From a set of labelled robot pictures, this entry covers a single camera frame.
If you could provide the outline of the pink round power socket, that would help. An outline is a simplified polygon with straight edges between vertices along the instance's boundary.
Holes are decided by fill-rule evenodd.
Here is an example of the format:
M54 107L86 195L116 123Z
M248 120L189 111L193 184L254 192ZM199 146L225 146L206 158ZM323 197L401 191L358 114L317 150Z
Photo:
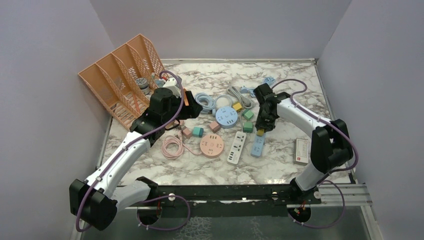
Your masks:
M210 159L219 157L224 151L223 139L214 133L203 136L199 146L202 155Z

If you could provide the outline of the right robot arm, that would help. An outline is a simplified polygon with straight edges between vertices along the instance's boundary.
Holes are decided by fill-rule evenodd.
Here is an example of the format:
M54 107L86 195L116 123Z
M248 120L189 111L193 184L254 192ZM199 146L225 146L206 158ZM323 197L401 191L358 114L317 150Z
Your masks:
M309 163L289 183L289 199L300 204L317 184L354 157L347 125L341 119L330 120L314 113L287 92L274 93L266 83L256 87L254 94L259 103L255 122L258 133L272 131L276 120L283 118L311 139Z

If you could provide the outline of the blue power strip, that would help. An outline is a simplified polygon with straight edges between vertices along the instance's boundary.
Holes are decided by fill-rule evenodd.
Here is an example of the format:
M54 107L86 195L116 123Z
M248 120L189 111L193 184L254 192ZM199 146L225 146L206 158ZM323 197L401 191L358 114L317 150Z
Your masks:
M265 143L265 139L266 139L266 134L265 133L263 135L261 135L261 136L256 135L254 137L254 140L252 142L251 151L250 151L250 155L252 157L255 157L255 158L261 157L262 151L263 151L263 147L264 147L264 143Z

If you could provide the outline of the yellow plug adapter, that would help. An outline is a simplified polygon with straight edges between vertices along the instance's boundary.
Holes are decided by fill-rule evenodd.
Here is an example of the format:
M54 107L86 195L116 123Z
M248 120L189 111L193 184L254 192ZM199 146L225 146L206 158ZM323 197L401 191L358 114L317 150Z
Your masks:
M263 129L258 129L256 131L256 135L259 136L259 137L262 137L264 135L264 133L265 133L265 131Z
M235 102L232 105L232 108L236 111L236 112L240 112L243 109L243 106L241 105L240 102Z

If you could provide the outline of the blue round power socket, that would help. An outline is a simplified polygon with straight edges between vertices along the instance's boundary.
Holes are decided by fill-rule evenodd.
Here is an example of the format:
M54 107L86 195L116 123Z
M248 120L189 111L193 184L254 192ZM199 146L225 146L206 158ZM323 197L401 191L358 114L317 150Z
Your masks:
M230 106L221 107L215 113L215 120L223 129L234 127L238 122L238 118L237 111Z

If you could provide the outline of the small white red box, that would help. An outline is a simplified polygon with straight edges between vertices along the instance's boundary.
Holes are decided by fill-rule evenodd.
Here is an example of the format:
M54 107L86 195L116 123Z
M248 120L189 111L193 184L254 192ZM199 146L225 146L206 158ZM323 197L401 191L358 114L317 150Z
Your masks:
M307 165L309 163L309 142L306 139L297 138L295 141L294 163Z

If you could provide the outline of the orange plastic file rack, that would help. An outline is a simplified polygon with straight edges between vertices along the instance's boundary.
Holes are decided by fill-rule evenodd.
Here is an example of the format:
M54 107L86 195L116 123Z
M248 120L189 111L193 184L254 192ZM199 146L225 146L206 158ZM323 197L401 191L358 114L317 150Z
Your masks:
M150 102L136 79L146 79L154 91L158 88L155 80L164 69L152 42L138 34L78 75L109 114L129 130Z

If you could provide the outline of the black mounting rail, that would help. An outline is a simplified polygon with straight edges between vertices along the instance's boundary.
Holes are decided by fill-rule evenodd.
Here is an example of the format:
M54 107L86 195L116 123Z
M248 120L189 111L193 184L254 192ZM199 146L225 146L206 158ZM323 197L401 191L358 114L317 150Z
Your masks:
M286 217L288 208L319 205L316 188L295 196L289 184L159 185L137 202L141 218Z

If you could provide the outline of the white power strip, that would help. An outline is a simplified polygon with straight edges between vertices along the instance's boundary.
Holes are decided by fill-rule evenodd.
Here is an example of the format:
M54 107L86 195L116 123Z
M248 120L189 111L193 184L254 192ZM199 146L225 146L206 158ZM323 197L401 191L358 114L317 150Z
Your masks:
M226 160L227 163L232 165L238 164L242 154L244 144L246 142L246 138L247 138L247 134L245 132L242 132L242 131L236 132L233 142L231 144L229 155Z

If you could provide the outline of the green plug adapter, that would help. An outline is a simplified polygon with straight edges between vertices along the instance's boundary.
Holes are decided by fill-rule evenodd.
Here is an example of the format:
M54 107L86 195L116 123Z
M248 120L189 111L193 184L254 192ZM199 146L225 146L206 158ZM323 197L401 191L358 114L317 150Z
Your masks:
M245 109L243 112L242 112L242 116L247 120L247 121L250 121L252 118L253 118L253 116L254 116L254 113L250 110L250 109Z
M252 122L247 121L243 123L242 131L244 133L252 133L254 130L254 125Z

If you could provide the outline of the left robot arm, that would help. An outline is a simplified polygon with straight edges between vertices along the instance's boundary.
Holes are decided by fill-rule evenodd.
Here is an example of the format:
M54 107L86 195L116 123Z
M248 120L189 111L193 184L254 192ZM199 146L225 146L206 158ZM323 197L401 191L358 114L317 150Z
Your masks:
M148 108L136 118L124 141L99 169L85 180L75 179L69 186L70 212L75 215L75 229L82 233L90 227L102 231L114 220L117 212L142 202L152 205L157 191L151 183L137 180L117 189L135 161L147 153L174 121L195 119L202 106L189 90L173 93L169 88L157 88Z

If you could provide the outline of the pink plug adapter left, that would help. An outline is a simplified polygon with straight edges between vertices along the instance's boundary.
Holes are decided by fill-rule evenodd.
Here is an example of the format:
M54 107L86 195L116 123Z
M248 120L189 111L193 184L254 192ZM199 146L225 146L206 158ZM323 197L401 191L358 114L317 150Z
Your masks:
M183 126L185 124L184 120L175 120L174 125L176 127Z

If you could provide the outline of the pink plug adapter small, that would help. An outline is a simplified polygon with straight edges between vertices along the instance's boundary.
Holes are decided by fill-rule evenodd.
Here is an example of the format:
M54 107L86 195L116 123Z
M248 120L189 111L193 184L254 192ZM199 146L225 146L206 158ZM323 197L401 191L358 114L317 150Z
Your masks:
M192 131L189 128L184 128L181 131L182 135L186 138L186 139L190 139L193 136Z

